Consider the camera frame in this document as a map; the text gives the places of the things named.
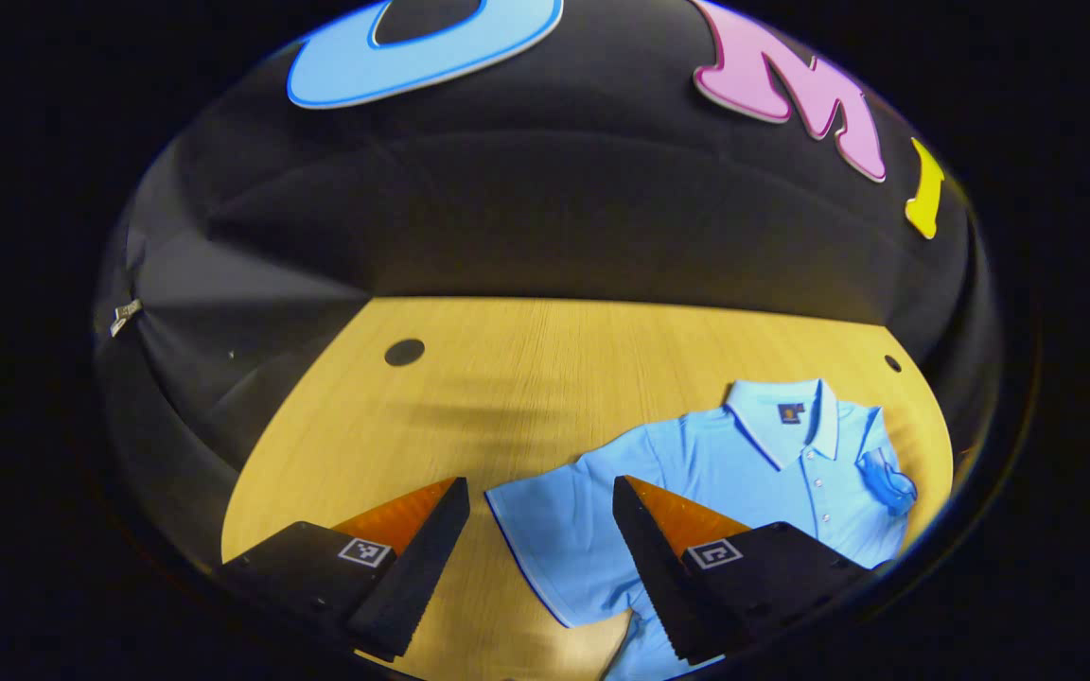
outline wooden table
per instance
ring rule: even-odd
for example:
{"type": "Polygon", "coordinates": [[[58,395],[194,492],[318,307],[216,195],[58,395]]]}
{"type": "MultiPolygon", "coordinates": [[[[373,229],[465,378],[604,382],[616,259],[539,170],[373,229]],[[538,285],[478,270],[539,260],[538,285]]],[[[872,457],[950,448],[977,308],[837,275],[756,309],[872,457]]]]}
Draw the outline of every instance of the wooden table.
{"type": "Polygon", "coordinates": [[[221,560],[290,522],[332,526],[462,475],[469,522],[410,649],[389,667],[428,681],[593,681],[628,612],[559,625],[520,575],[482,491],[576,461],[633,426],[714,409],[732,380],[813,378],[837,398],[884,406],[920,490],[905,550],[948,497],[950,441],[920,370],[881,326],[643,303],[377,297],[255,445],[226,513],[221,560]],[[388,365],[386,349],[407,338],[423,341],[423,356],[388,365]]]}

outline shirt logo patch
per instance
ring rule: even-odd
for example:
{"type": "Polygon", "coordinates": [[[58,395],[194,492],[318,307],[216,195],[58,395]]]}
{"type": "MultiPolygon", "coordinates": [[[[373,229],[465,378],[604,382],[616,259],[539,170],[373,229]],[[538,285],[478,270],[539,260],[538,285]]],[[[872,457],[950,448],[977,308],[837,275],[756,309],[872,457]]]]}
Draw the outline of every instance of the shirt logo patch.
{"type": "Polygon", "coordinates": [[[782,423],[801,423],[800,414],[806,411],[806,405],[776,405],[776,411],[779,412],[779,422],[782,423]]]}
{"type": "Polygon", "coordinates": [[[390,548],[385,544],[375,542],[364,542],[364,539],[352,539],[348,546],[339,551],[339,557],[351,562],[367,564],[368,568],[376,568],[382,563],[385,554],[390,552],[390,548]]]}
{"type": "Polygon", "coordinates": [[[700,547],[690,547],[688,548],[688,554],[692,557],[692,560],[697,561],[697,564],[699,564],[702,570],[717,568],[719,564],[739,560],[742,557],[742,554],[739,552],[739,548],[735,548],[735,544],[731,544],[726,539],[701,544],[700,547]]]}

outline polo shirt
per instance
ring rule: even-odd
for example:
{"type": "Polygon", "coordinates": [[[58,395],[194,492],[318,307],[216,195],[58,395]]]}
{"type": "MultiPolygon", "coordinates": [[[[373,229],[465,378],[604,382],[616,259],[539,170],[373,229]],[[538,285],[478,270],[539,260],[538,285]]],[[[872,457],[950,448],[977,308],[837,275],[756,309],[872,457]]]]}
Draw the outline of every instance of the polo shirt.
{"type": "Polygon", "coordinates": [[[661,681],[676,656],[614,520],[632,475],[748,527],[784,521],[865,569],[892,559],[916,499],[881,406],[836,400],[825,380],[739,380],[720,409],[649,423],[579,461],[485,492],[537,598],[564,627],[632,609],[609,681],[661,681]]]}

